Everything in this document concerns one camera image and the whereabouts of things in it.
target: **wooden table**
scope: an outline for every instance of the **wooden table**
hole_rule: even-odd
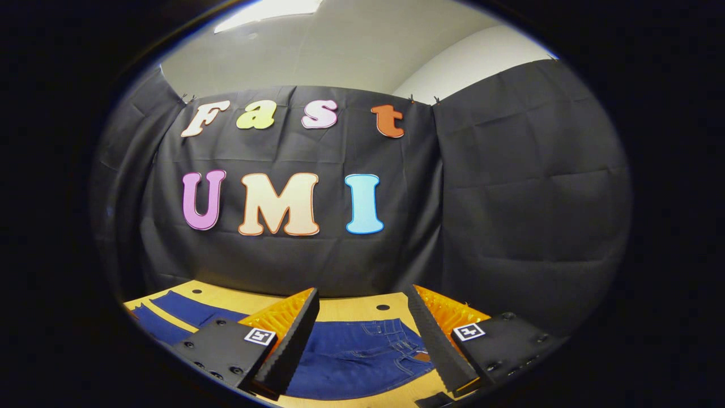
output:
[[[206,283],[190,281],[170,290],[179,295],[193,299],[200,303],[216,306],[223,309],[237,311],[244,314],[252,314],[279,300],[282,297],[258,295],[255,293],[242,292],[239,290],[226,289]],[[201,290],[201,293],[194,293],[193,290]],[[125,306],[134,309],[141,304],[151,309],[163,319],[173,323],[182,329],[196,332],[197,329],[185,322],[176,319],[165,311],[156,307],[150,302],[151,299],[165,295],[168,290],[148,295],[134,301],[125,302]],[[387,305],[390,309],[378,310],[377,305]],[[388,295],[365,296],[360,298],[336,298],[320,299],[320,313],[318,322],[354,322],[365,320],[400,319],[414,332],[418,332],[413,316],[407,307],[407,297],[403,293],[391,293]],[[281,407],[303,408],[303,407],[342,407],[342,408],[368,408],[368,407],[415,407],[415,400],[433,396],[438,392],[447,393],[438,372],[433,371],[393,390],[360,399],[345,399],[337,401],[319,401],[315,399],[301,399],[290,396],[280,396],[279,401],[271,401],[260,397],[267,402],[277,404]]]

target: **pink letter u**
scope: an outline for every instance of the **pink letter u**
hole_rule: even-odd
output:
[[[212,170],[207,174],[209,180],[209,206],[207,213],[200,215],[196,212],[196,186],[202,180],[199,173],[189,173],[183,177],[183,217],[186,223],[194,229],[206,231],[211,229],[219,219],[219,194],[222,180],[226,177],[224,170]]]

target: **jeans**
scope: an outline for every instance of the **jeans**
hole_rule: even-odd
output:
[[[236,322],[247,316],[204,305],[172,291],[152,303],[195,327],[217,318]],[[167,344],[176,344],[191,334],[143,306],[133,312],[142,327]],[[433,369],[431,362],[414,358],[421,352],[426,350],[420,336],[400,319],[316,322],[285,395],[339,400],[383,393]]]

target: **ceiling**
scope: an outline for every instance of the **ceiling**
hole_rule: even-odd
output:
[[[166,79],[187,100],[281,85],[392,94],[438,53],[502,24],[453,0],[324,0],[313,15],[276,17],[214,34],[222,20],[162,63]]]

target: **blue letter i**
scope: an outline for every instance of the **blue letter i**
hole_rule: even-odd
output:
[[[375,186],[380,178],[375,174],[350,174],[345,184],[352,193],[352,221],[347,231],[352,234],[373,234],[383,229],[375,208]]]

